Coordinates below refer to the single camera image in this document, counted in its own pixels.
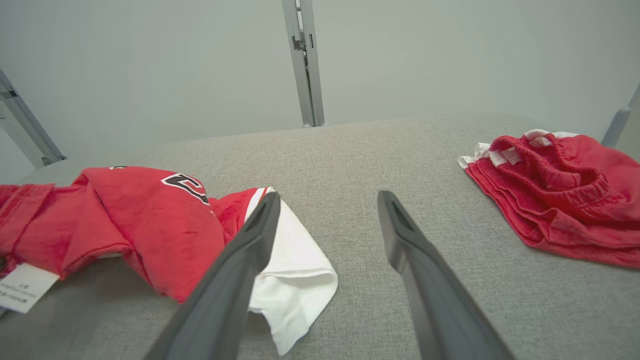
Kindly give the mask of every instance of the metal frame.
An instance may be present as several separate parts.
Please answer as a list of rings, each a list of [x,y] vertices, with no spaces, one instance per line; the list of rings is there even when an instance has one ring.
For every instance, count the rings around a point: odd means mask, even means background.
[[[7,122],[5,130],[20,150],[36,168],[65,160],[56,144],[42,128],[36,117],[11,84],[4,72],[0,71],[0,95],[4,104],[17,121]]]
[[[314,12],[311,0],[298,1],[299,6],[296,0],[282,0],[282,10],[298,87],[302,122],[303,127],[322,126],[325,123]]]
[[[622,135],[622,131],[627,125],[627,120],[629,119],[629,116],[631,116],[631,109],[636,104],[638,97],[640,97],[640,85],[638,85],[636,92],[631,97],[629,106],[618,110],[616,116],[613,117],[611,125],[609,125],[606,134],[604,134],[604,137],[600,142],[602,145],[606,147],[616,147],[618,140],[620,139],[620,135]]]

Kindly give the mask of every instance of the gray fabric surface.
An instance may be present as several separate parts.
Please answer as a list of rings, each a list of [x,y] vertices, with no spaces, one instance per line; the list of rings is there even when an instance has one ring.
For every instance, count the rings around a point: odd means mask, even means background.
[[[478,141],[535,127],[512,115],[457,115],[209,138],[67,160],[27,181],[69,184],[85,166],[140,165],[194,175],[214,197],[274,186],[339,275],[335,297],[288,359],[419,358],[380,238],[379,190],[400,198],[518,359],[638,359],[640,273],[527,248],[456,162]],[[29,314],[0,319],[0,351],[141,359],[176,308],[121,259],[102,260],[56,284]],[[277,358],[260,316],[249,316],[239,358]]]

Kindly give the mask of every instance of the white stripe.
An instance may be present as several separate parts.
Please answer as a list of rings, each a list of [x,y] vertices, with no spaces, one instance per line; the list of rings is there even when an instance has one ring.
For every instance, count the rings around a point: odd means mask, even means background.
[[[502,154],[499,151],[490,151],[489,158],[493,163],[493,166],[497,167],[498,165],[505,164],[507,160],[502,157]]]
[[[469,164],[475,163],[478,159],[489,157],[489,147],[491,144],[479,142],[473,156],[458,156],[458,165],[461,168],[468,168]]]
[[[558,131],[557,133],[554,133],[554,136],[556,138],[573,138],[574,136],[578,136],[578,134],[566,133],[564,131]]]
[[[539,138],[539,137],[545,137],[547,134],[549,134],[549,132],[547,130],[542,130],[542,129],[533,129],[533,130],[529,130],[526,133],[524,133],[524,136],[531,140],[531,139],[535,139],[535,138]]]
[[[258,190],[256,190],[255,193],[253,193],[253,195],[251,196],[251,200],[249,200],[249,205],[247,205],[246,207],[246,213],[244,214],[244,222],[249,220],[249,217],[253,213],[253,210],[255,210],[258,204],[260,204],[260,198],[262,197],[263,192],[264,192],[264,188],[258,188]],[[270,193],[270,192],[273,192],[272,187],[267,188],[266,193]]]
[[[529,141],[529,145],[533,146],[533,147],[547,147],[547,146],[551,146],[551,141],[549,141],[548,138],[543,138],[543,137],[539,137],[539,138],[534,138],[532,140]]]

